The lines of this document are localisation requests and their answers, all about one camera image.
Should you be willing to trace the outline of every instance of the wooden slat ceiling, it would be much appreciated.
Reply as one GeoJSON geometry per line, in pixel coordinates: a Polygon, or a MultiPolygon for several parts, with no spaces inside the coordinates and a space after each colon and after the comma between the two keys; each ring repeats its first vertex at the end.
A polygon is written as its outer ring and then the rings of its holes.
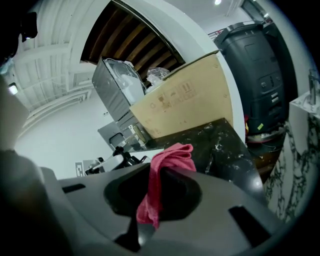
{"type": "Polygon", "coordinates": [[[95,22],[81,60],[97,64],[100,57],[132,62],[144,82],[149,67],[172,71],[184,64],[147,23],[113,2],[95,22]]]}

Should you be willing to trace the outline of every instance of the clear plastic wrap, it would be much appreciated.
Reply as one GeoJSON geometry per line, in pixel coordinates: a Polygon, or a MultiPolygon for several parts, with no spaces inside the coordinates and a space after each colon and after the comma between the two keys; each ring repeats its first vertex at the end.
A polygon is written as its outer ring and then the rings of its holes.
{"type": "Polygon", "coordinates": [[[149,67],[146,73],[146,79],[151,83],[151,86],[145,91],[145,93],[152,92],[163,81],[163,78],[170,73],[169,70],[163,67],[149,67]]]}

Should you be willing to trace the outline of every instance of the marble wall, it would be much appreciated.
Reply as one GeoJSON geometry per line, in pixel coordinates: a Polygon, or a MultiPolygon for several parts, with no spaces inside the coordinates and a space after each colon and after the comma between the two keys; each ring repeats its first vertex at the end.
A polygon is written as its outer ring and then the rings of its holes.
{"type": "Polygon", "coordinates": [[[306,92],[290,103],[283,148],[264,184],[268,207],[285,222],[302,213],[319,176],[320,96],[314,106],[308,99],[306,92]]]}

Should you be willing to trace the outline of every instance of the towel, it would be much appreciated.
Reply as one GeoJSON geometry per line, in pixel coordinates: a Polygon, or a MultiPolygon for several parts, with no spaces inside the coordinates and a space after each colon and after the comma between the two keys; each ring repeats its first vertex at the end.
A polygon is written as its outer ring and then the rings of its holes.
{"type": "Polygon", "coordinates": [[[181,167],[195,172],[196,167],[191,159],[193,149],[191,144],[177,143],[152,158],[148,192],[136,212],[136,220],[139,223],[153,224],[156,229],[159,227],[159,212],[162,210],[160,170],[163,167],[181,167]]]}

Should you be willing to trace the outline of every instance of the faucet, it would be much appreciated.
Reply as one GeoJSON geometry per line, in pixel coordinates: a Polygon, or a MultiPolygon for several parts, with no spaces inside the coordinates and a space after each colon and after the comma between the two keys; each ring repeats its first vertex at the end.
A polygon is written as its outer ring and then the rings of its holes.
{"type": "Polygon", "coordinates": [[[310,96],[309,96],[309,104],[315,105],[316,104],[316,82],[320,83],[320,79],[315,75],[316,70],[309,69],[309,89],[310,89],[310,96]]]}

